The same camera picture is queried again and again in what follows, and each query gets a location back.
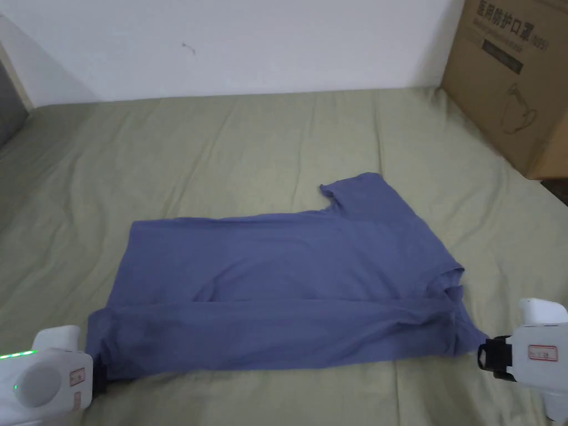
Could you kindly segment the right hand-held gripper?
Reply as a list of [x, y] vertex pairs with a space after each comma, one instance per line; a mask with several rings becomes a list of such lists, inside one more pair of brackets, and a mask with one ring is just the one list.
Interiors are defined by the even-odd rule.
[[520, 300], [523, 325], [510, 336], [486, 339], [479, 369], [533, 388], [549, 419], [567, 419], [567, 309], [538, 298]]

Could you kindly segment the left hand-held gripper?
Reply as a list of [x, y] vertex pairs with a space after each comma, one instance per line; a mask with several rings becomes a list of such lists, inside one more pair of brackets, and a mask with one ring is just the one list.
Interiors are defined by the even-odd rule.
[[86, 409], [107, 372], [79, 350], [76, 325], [39, 331], [29, 350], [1, 355], [1, 416], [60, 417]]

